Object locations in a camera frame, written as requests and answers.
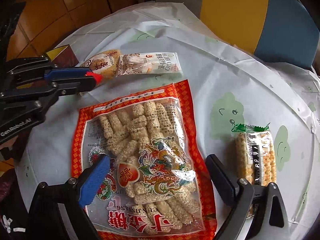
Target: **plastic table cover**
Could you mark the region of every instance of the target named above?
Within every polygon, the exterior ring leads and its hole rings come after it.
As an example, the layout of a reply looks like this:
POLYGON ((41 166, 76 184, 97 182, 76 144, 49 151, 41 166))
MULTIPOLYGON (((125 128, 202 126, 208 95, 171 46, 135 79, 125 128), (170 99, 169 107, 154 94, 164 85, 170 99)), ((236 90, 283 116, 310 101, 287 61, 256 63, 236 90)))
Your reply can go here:
MULTIPOLYGON (((60 184, 70 177, 70 149, 80 107, 187 78, 203 158, 215 153, 236 171, 233 124, 270 123, 277 184, 291 239, 302 239, 320 210, 320 81, 316 75, 290 64, 262 64, 219 41, 179 3, 144 3, 122 9, 83 26, 59 46, 66 44, 80 64, 108 49, 120 49, 123 54, 177 52, 184 74, 121 76, 83 96, 60 97, 47 112, 46 121, 33 128, 22 160, 15 166, 27 209, 38 183, 60 184)), ((217 192, 215 201, 219 228, 229 208, 217 192)), ((246 221, 238 239, 244 239, 250 223, 246 221)), ((75 238, 70 222, 65 224, 75 238)))

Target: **screw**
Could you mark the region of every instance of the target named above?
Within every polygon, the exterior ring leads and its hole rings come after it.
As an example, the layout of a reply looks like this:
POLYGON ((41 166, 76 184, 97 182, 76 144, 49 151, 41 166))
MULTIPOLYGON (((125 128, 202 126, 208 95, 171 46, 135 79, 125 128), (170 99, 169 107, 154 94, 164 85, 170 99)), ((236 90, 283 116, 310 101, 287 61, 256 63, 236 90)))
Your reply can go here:
POLYGON ((243 185, 247 185, 248 181, 246 179, 239 179, 240 183, 243 185))
POLYGON ((45 182, 40 182, 38 185, 39 188, 44 188, 45 187, 45 182))
POLYGON ((40 106, 41 106, 41 103, 40 103, 39 100, 35 101, 35 106, 36 106, 36 107, 40 107, 40 106))
POLYGON ((76 182, 77 182, 77 179, 76 179, 76 178, 70 178, 70 179, 68 179, 68 184, 74 185, 74 184, 76 184, 76 182))

